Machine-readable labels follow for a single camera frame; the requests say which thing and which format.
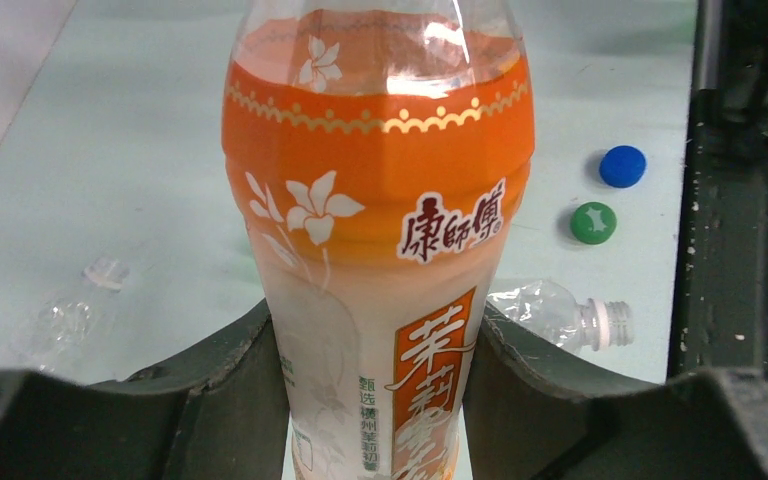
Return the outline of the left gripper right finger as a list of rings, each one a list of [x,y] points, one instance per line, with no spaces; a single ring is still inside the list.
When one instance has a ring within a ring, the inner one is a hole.
[[[653,384],[492,306],[464,416],[477,479],[768,479],[768,369],[699,368]]]

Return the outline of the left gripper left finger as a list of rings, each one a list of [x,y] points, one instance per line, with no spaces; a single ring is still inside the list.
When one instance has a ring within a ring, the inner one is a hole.
[[[0,479],[278,479],[288,417],[260,302],[123,381],[0,370]]]

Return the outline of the orange label bottle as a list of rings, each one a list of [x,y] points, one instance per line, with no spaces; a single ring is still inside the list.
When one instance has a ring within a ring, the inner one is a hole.
[[[506,1],[250,1],[221,144],[298,479],[450,479],[535,147]]]

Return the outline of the far clear bottle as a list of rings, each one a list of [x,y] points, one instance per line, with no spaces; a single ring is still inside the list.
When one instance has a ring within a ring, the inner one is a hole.
[[[61,377],[75,375],[93,348],[108,337],[127,264],[100,256],[78,278],[50,294],[16,324],[0,347],[0,367]]]

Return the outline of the green bottle cap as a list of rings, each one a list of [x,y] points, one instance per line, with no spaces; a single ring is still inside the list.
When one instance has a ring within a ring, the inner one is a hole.
[[[573,237],[587,245],[607,242],[615,233],[618,217],[614,210],[601,202],[587,202],[577,207],[570,217]]]

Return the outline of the blue bottle cap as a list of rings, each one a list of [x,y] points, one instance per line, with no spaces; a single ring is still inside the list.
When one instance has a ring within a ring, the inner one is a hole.
[[[614,188],[630,188],[643,177],[647,168],[644,153],[631,145],[618,145],[601,158],[598,173],[601,180]]]

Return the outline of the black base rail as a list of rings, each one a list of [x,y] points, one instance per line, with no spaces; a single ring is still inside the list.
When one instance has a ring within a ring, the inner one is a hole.
[[[768,1],[698,5],[667,374],[768,368]]]

